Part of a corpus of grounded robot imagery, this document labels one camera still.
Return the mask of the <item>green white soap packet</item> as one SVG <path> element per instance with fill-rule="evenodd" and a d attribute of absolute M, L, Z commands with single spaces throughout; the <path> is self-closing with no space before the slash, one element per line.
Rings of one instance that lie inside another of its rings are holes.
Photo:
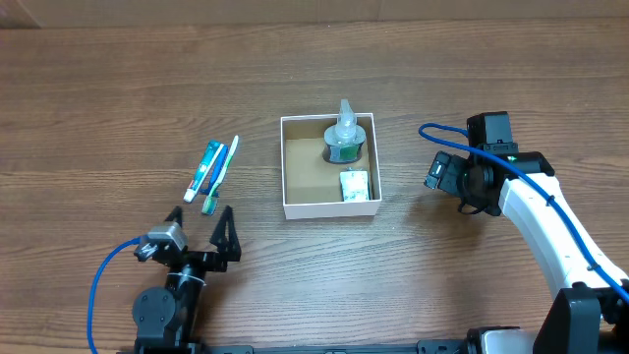
<path fill-rule="evenodd" d="M 366 202 L 371 199 L 369 173 L 366 170 L 341 171 L 339 178 L 344 202 Z"/>

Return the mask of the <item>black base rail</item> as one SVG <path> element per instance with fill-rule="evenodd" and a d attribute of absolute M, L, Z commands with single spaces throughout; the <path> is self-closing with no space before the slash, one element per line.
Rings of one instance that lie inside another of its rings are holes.
<path fill-rule="evenodd" d="M 462 354 L 468 345 L 460 339 L 425 339 L 416 344 L 371 344 L 349 346 L 289 346 L 256 348 L 248 345 L 206 346 L 192 349 L 129 349 L 132 353 L 202 353 L 202 354 Z"/>

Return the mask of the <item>clear pump soap bottle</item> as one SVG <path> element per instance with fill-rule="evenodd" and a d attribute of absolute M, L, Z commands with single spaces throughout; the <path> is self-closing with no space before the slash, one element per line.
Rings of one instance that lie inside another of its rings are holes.
<path fill-rule="evenodd" d="M 323 135 L 325 149 L 322 157 L 333 164 L 349 164 L 362 157 L 362 146 L 367 139 L 365 129 L 358 124 L 358 117 L 347 99 L 340 102 L 336 123 Z"/>

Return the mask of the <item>green white toothbrush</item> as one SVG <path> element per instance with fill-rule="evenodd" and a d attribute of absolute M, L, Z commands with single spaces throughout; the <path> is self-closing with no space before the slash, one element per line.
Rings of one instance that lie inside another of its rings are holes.
<path fill-rule="evenodd" d="M 203 214 L 208 214 L 208 215 L 213 215 L 215 213 L 217 204 L 218 204 L 218 199 L 219 199 L 219 194 L 218 194 L 218 189 L 221 186 L 221 184 L 223 183 L 226 175 L 227 175 L 227 171 L 229 169 L 230 163 L 232 161 L 232 158 L 237 150 L 237 147 L 239 145 L 240 142 L 240 137 L 238 135 L 236 135 L 234 137 L 234 139 L 232 140 L 232 144 L 229 146 L 229 150 L 227 153 L 227 157 L 225 159 L 225 162 L 223 164 L 222 170 L 220 171 L 220 174 L 217 178 L 217 180 L 215 181 L 214 185 L 212 186 L 212 188 L 210 189 L 209 194 L 206 196 L 202 208 L 201 208 L 201 212 Z"/>

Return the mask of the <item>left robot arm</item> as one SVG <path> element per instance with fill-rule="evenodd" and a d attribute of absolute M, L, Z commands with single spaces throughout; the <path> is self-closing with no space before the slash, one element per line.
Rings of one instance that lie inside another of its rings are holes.
<path fill-rule="evenodd" d="M 168 267 L 165 284 L 151 287 L 136 298 L 133 318 L 137 326 L 136 353 L 206 353 L 194 337 L 200 295 L 209 272 L 224 272 L 241 259 L 234 212 L 227 206 L 209 243 L 214 251 L 192 251 L 183 231 L 183 210 L 176 206 L 166 219 L 140 239 L 134 255 Z"/>

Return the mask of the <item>white teal toothpaste tube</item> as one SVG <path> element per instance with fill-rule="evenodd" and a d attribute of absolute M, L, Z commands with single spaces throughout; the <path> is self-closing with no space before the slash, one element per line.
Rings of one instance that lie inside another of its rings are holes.
<path fill-rule="evenodd" d="M 183 200 L 186 203 L 191 203 L 194 200 L 194 198 L 200 191 L 200 187 L 207 177 L 207 174 L 210 172 L 214 162 L 223 150 L 224 144 L 218 141 L 210 141 L 207 144 L 194 178 L 188 186 L 186 193 L 183 197 Z"/>

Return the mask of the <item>white cardboard box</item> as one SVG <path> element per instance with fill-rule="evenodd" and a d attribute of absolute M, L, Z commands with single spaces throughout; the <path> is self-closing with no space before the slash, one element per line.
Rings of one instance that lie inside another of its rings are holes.
<path fill-rule="evenodd" d="M 332 164 L 323 159 L 324 131 L 334 125 L 337 115 L 284 116 L 280 119 L 282 199 L 285 217 L 374 216 L 382 202 L 379 161 L 372 113 L 359 113 L 358 125 L 367 133 L 359 161 Z M 346 202 L 342 196 L 340 173 L 347 168 L 369 174 L 370 197 L 362 202 Z"/>

